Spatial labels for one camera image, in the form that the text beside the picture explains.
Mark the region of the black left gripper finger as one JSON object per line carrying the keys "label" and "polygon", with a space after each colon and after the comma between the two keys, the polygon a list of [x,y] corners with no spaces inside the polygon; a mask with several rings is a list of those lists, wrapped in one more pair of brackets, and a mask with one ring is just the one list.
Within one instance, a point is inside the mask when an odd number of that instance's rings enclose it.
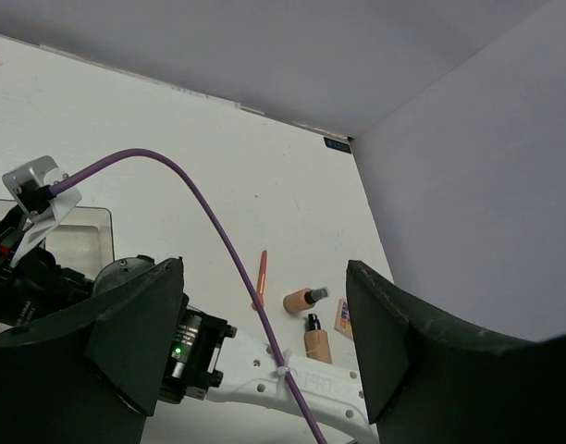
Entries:
{"label": "black left gripper finger", "polygon": [[566,334],[466,322],[361,261],[346,272],[369,422],[383,443],[566,443]]}

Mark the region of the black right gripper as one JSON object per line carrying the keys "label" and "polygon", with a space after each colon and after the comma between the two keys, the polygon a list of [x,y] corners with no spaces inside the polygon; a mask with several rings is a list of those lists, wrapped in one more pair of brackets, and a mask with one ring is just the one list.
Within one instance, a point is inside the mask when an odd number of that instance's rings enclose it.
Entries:
{"label": "black right gripper", "polygon": [[14,206],[0,221],[0,443],[140,442],[186,304],[182,261],[90,298],[93,281],[41,246],[11,264],[26,220]]}

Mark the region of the pastel square eyeshadow palette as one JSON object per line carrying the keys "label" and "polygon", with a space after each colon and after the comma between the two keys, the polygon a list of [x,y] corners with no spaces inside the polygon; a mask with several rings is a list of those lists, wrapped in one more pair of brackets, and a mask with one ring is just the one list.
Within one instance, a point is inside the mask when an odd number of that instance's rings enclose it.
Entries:
{"label": "pastel square eyeshadow palette", "polygon": [[344,298],[338,300],[334,329],[344,338],[353,341],[349,306],[347,300]]}

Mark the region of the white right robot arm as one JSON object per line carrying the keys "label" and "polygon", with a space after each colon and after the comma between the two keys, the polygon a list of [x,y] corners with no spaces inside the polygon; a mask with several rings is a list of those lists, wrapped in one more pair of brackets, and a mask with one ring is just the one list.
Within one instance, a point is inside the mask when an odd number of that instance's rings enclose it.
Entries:
{"label": "white right robot arm", "polygon": [[373,443],[359,377],[284,354],[191,309],[179,259],[60,266],[18,207],[0,221],[0,443],[137,443],[158,402],[237,401]]}

